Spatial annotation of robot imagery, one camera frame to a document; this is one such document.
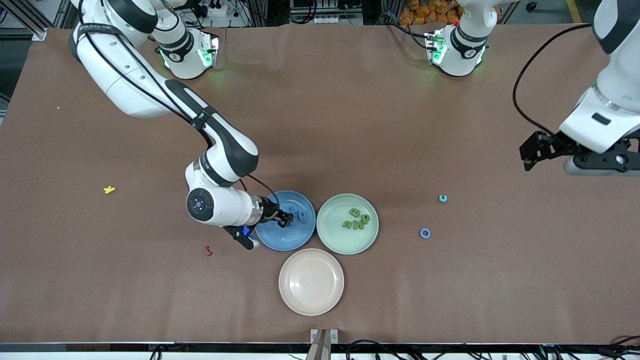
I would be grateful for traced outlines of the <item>blue plate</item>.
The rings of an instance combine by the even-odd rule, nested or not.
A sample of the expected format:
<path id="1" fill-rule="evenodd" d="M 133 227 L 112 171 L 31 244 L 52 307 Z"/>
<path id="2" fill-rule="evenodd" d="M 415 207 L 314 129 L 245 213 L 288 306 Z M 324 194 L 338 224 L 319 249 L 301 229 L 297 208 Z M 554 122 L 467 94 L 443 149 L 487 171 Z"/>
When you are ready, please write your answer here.
<path id="1" fill-rule="evenodd" d="M 316 211 L 311 201 L 301 193 L 292 190 L 277 191 L 268 196 L 270 200 L 278 199 L 280 209 L 295 215 L 295 222 L 281 228 L 276 222 L 258 224 L 254 230 L 260 241 L 275 251 L 294 251 L 304 246 L 313 236 L 316 229 Z M 307 212 L 307 221 L 298 220 L 297 211 Z"/>

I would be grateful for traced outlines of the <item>beige plate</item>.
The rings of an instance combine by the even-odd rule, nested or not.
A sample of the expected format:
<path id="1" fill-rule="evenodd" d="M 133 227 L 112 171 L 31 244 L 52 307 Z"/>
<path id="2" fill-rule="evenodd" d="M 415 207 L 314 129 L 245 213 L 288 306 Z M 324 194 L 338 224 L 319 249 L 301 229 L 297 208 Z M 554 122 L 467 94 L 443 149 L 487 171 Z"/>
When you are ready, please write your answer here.
<path id="1" fill-rule="evenodd" d="M 333 309 L 345 290 L 345 273 L 338 260 L 322 249 L 306 248 L 293 253 L 282 265 L 279 294 L 295 313 L 307 317 Z"/>

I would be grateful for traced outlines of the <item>green plate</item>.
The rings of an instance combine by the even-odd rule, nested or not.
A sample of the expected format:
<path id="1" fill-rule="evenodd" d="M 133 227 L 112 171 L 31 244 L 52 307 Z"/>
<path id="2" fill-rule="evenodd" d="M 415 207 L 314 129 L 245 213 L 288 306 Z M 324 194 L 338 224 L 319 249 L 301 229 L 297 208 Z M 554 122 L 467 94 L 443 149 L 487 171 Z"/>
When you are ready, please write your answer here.
<path id="1" fill-rule="evenodd" d="M 370 215 L 364 229 L 343 228 L 343 221 L 361 221 L 349 214 L 357 208 L 361 214 Z M 377 239 L 380 221 L 372 203 L 358 194 L 336 194 L 323 203 L 318 210 L 316 230 L 322 243 L 339 255 L 358 255 L 372 246 Z"/>

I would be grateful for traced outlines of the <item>brown paper table cover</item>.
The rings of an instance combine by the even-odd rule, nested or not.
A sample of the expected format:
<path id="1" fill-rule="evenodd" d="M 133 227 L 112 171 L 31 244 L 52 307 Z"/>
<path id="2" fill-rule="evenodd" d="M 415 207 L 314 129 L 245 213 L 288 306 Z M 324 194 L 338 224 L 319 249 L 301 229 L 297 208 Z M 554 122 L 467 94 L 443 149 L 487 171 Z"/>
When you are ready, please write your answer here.
<path id="1" fill-rule="evenodd" d="M 258 146 L 254 176 L 316 208 L 352 193 L 377 211 L 373 245 L 336 256 L 345 288 L 320 316 L 282 301 L 290 253 L 190 219 L 201 135 L 174 114 L 121 112 L 73 59 L 70 32 L 51 30 L 0 126 L 0 342 L 640 335 L 640 178 L 571 176 L 562 158 L 525 171 L 519 155 L 535 128 L 514 82 L 562 29 L 498 26 L 460 78 L 384 26 L 215 30 L 218 66 L 188 85 Z"/>

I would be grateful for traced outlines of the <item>orange bags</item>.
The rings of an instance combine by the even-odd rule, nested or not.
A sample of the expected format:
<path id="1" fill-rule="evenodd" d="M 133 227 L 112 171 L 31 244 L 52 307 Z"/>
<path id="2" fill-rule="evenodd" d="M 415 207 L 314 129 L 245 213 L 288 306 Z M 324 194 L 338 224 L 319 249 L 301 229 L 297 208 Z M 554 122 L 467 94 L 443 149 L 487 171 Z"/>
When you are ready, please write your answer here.
<path id="1" fill-rule="evenodd" d="M 397 22 L 402 27 L 434 22 L 456 25 L 464 11 L 457 0 L 404 0 Z"/>

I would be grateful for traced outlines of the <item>power strip with plugs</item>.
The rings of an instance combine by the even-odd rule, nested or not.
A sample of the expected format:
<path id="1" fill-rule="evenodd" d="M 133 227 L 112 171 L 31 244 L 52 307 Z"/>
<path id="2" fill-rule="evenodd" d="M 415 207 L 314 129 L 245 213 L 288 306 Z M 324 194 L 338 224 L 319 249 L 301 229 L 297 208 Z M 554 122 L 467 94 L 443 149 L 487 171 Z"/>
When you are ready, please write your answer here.
<path id="1" fill-rule="evenodd" d="M 227 0 L 192 0 L 191 9 L 199 19 L 226 18 Z"/>

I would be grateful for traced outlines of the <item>metal table edge rail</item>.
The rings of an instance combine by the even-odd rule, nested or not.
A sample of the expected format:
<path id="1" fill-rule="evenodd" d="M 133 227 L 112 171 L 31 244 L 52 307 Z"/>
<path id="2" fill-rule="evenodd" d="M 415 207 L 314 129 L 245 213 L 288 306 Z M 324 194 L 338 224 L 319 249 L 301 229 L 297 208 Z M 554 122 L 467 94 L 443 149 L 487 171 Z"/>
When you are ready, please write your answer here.
<path id="1" fill-rule="evenodd" d="M 332 350 L 329 355 L 309 355 L 307 350 L 216 350 L 202 344 L 182 346 L 150 351 L 116 350 L 26 350 L 10 348 L 0 351 L 0 360 L 640 360 L 640 352 L 627 353 L 618 358 L 605 357 L 596 353 L 576 353 L 576 351 L 558 351 L 558 357 L 549 351 L 547 358 L 539 358 L 533 353 L 480 352 L 461 348 L 422 351 L 419 354 L 408 351 L 396 351 L 394 354 L 376 347 L 374 344 L 346 350 Z"/>

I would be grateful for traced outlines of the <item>aluminium frame post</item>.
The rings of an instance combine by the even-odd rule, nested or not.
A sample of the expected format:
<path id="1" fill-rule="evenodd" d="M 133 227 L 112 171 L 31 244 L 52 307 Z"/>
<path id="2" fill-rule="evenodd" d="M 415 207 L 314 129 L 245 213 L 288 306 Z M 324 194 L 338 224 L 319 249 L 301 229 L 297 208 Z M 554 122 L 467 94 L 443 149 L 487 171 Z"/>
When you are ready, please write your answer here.
<path id="1" fill-rule="evenodd" d="M 70 0 L 0 0 L 0 40 L 44 41 L 50 28 L 70 23 Z"/>

